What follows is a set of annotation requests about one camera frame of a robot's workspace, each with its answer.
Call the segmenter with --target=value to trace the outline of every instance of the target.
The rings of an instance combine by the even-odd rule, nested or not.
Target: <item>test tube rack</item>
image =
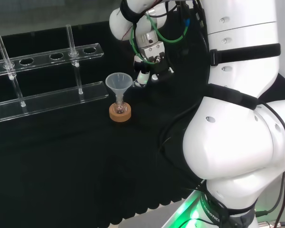
[[[79,61],[102,57],[102,48],[98,43],[75,47],[71,26],[66,25],[66,29],[69,48],[14,58],[9,58],[0,36],[0,76],[8,75],[17,95],[17,99],[0,102],[0,122],[108,97],[102,81],[82,85],[80,77]],[[23,97],[18,72],[65,63],[73,65],[77,86]]]

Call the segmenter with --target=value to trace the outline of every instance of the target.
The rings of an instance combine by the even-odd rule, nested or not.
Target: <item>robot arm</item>
[[[153,1],[128,0],[129,6],[132,3],[136,5],[132,10],[142,12]],[[210,50],[278,43],[275,0],[204,0],[202,3]],[[124,21],[118,11],[115,14],[126,24],[122,32],[115,35],[120,38],[131,24]],[[151,31],[146,18],[141,18],[139,23],[139,34]],[[279,57],[222,63],[211,66],[209,84],[259,98],[274,83],[278,70]],[[285,122],[285,101],[269,105]],[[250,110],[204,97],[186,130],[183,152],[192,171],[207,180],[207,190],[214,198],[228,209],[246,209],[285,171],[285,131],[279,120],[262,105]],[[202,211],[200,216],[210,218]],[[256,219],[251,225],[257,226]]]

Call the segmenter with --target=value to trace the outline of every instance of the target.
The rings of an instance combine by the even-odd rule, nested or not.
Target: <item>green cable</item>
[[[147,63],[147,64],[151,64],[151,65],[157,64],[157,63],[152,63],[152,62],[149,62],[149,61],[145,60],[145,59],[141,56],[141,54],[139,54],[139,53],[137,52],[137,50],[136,50],[136,48],[135,48],[135,45],[134,45],[134,41],[133,41],[133,33],[134,33],[134,29],[133,29],[133,26],[132,26],[130,43],[131,43],[131,46],[132,46],[133,51],[135,52],[135,54],[136,54],[143,62],[145,62],[145,63]]]
[[[149,21],[151,22],[151,25],[152,25],[153,29],[156,31],[157,35],[158,35],[163,41],[165,41],[165,42],[167,42],[167,43],[177,43],[177,42],[179,42],[181,39],[183,39],[183,35],[181,35],[181,37],[179,37],[179,38],[176,39],[176,40],[168,40],[168,39],[166,39],[166,38],[163,37],[163,36],[161,35],[161,33],[158,31],[158,29],[157,29],[157,27],[156,27],[154,21],[151,19],[151,17],[149,16],[149,14],[146,14],[146,16],[147,16],[147,18],[149,19]],[[188,26],[185,27],[184,35],[187,33],[187,31],[188,31]]]

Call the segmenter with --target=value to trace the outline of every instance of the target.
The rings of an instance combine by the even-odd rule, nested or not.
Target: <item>table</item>
[[[162,33],[177,38],[181,28],[170,24]],[[104,50],[104,57],[82,62],[83,84],[104,81],[114,72],[135,79],[131,47],[111,35],[108,22],[73,27],[73,35],[76,46],[98,42]],[[132,118],[124,124],[109,118],[111,92],[107,99],[0,123],[0,228],[105,228],[190,194],[183,188],[188,183],[161,157],[155,163],[160,127],[190,107],[205,83],[203,47],[194,32],[188,39],[186,57],[180,57],[178,46],[167,47],[174,78],[125,93]],[[3,41],[10,57],[68,47],[65,28]],[[24,96],[76,85],[70,64],[19,73],[18,81]],[[0,77],[0,101],[13,98],[8,78]],[[285,79],[279,76],[262,99],[285,99]],[[181,134],[167,143],[167,154],[188,169]]]

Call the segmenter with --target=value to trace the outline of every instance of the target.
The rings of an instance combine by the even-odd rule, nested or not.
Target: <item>glass test tube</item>
[[[78,56],[78,51],[76,51],[76,49],[75,49],[71,25],[66,25],[66,29],[67,29],[66,31],[67,31],[68,44],[69,44],[70,49],[71,49],[71,51],[69,52],[69,55],[70,55],[70,57],[76,57],[76,56]],[[74,66],[74,72],[75,72],[76,83],[78,86],[78,92],[79,92],[79,94],[83,94],[80,71],[79,71],[79,67],[80,67],[79,61],[77,61],[77,60],[72,61],[72,65]]]
[[[8,72],[9,79],[12,81],[15,93],[17,95],[17,98],[20,101],[20,105],[21,105],[21,107],[25,107],[26,104],[24,102],[24,99],[23,99],[23,96],[22,96],[22,92],[20,90],[18,81],[16,79],[17,74],[16,74],[16,72],[14,70],[14,63],[10,61],[9,55],[8,55],[8,53],[6,51],[6,48],[4,46],[4,43],[3,43],[3,40],[2,40],[1,36],[0,36],[0,52],[1,52],[2,58],[3,58],[4,62],[5,62],[4,63],[4,68]]]

